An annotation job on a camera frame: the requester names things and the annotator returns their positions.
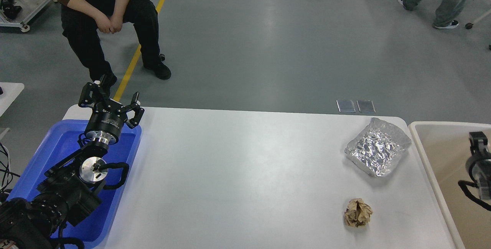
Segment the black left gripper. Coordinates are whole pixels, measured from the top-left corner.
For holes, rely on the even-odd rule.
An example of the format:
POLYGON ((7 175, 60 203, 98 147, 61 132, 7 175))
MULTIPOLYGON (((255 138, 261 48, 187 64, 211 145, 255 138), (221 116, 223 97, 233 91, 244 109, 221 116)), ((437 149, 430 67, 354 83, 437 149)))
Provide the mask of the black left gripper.
POLYGON ((128 105, 121 106, 113 102, 105 106, 103 103, 109 102, 103 87, 106 79, 106 75, 103 75, 98 81, 86 83, 81 90, 78 106, 93 109, 84 131, 85 136, 92 141, 116 144, 124 124, 130 129, 136 128, 140 125, 145 109, 140 106, 140 92, 133 94, 128 105))

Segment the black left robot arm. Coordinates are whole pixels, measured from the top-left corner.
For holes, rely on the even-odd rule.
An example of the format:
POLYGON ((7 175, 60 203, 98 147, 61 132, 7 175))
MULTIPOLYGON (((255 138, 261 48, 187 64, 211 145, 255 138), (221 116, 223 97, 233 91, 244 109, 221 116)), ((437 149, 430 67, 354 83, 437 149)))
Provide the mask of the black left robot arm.
POLYGON ((64 237, 70 224, 77 226, 102 203, 101 191, 116 191, 128 178, 128 161, 108 163, 104 156, 116 144, 124 125, 140 125, 144 109, 139 92, 124 106, 105 90, 105 77, 84 85, 78 105, 92 114, 79 136, 79 149, 45 173, 39 194, 31 201, 14 197, 1 204, 2 249, 63 249, 67 244, 84 249, 80 238, 64 237))

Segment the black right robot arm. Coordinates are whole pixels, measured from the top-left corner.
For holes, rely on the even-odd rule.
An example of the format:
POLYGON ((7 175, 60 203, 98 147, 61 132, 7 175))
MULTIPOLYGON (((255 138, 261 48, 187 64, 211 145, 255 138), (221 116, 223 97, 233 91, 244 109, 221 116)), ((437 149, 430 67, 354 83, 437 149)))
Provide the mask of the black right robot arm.
POLYGON ((471 157, 465 163, 471 181, 459 180, 464 195, 485 210, 490 211, 487 201, 491 198, 491 154, 484 132, 470 132, 471 157))

